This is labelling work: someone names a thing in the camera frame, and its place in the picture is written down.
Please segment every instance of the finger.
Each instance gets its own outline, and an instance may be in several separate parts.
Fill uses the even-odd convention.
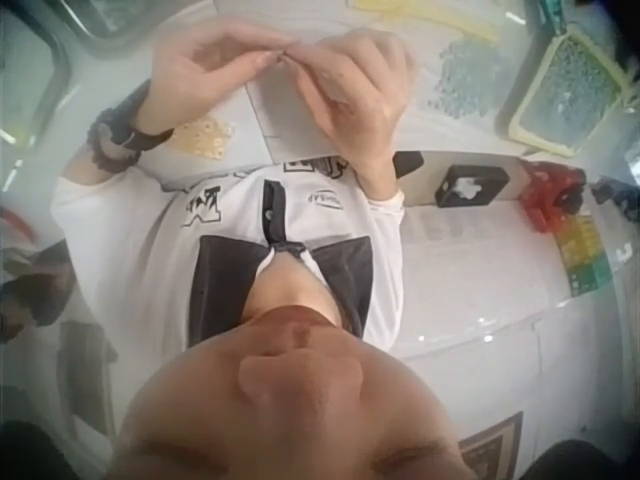
[[[177,34],[169,41],[176,53],[191,56],[198,49],[230,36],[243,43],[265,48],[284,48],[295,37],[269,27],[235,18],[219,17],[205,20]]]
[[[388,93],[396,88],[389,63],[372,36],[358,32],[323,40],[321,44],[348,55],[380,92]]]
[[[408,86],[413,85],[418,65],[408,45],[397,35],[375,31],[375,42],[393,72],[404,72]]]
[[[393,71],[407,71],[407,55],[403,42],[393,34],[376,32],[374,41],[376,46],[389,63]]]
[[[378,103],[380,93],[349,56],[322,45],[302,44],[286,48],[285,54],[333,81],[354,109],[366,112]]]
[[[284,61],[292,72],[298,93],[309,108],[316,125],[330,136],[333,130],[331,111],[334,101],[322,89],[313,71],[290,58],[285,57]]]
[[[298,41],[296,37],[287,33],[238,19],[228,20],[225,30],[227,35],[246,45],[267,49],[283,49]]]
[[[278,52],[254,51],[234,58],[213,72],[202,75],[201,88],[207,96],[229,95],[253,80],[265,68],[277,62]]]

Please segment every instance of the red object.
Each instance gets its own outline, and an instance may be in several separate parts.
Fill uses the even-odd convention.
[[[586,185],[584,170],[552,162],[523,160],[521,164],[531,183],[520,195],[520,203],[536,230],[557,232],[567,220],[566,209],[559,200],[572,189]]]
[[[0,217],[15,228],[16,231],[24,235],[24,237],[31,243],[35,242],[36,237],[31,227],[11,210],[0,208]]]

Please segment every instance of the white shirt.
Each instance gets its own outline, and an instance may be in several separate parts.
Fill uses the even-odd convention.
[[[364,340],[388,350],[403,305],[404,196],[368,200],[351,169],[323,162],[324,173],[308,162],[274,165],[212,174],[174,192],[163,191],[138,168],[90,187],[59,179],[53,216],[64,230],[86,302],[119,355],[157,368],[186,348],[199,239],[220,235],[267,246],[265,180],[286,190],[288,240],[311,249],[370,237],[373,286]],[[313,259],[302,260],[326,284]]]

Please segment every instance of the wrist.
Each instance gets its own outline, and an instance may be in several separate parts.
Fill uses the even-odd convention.
[[[393,153],[385,153],[375,158],[362,162],[358,166],[354,166],[353,169],[359,178],[364,179],[376,179],[381,176],[388,176],[393,172],[395,178],[395,168],[393,166]]]
[[[162,124],[161,116],[158,115],[157,109],[153,108],[149,99],[142,103],[136,115],[131,120],[131,126],[137,131],[149,136],[160,135],[171,129],[171,127]]]
[[[360,188],[369,200],[384,202],[398,193],[398,180],[393,166],[393,157],[388,161],[370,164],[365,169],[356,170]]]

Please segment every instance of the person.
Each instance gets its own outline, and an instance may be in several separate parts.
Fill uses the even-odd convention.
[[[179,191],[134,167],[269,68],[342,160]],[[308,45],[218,19],[161,42],[150,83],[99,117],[52,211],[119,358],[154,371],[109,478],[474,478],[442,405],[384,353],[403,299],[392,139],[415,74],[390,33]]]

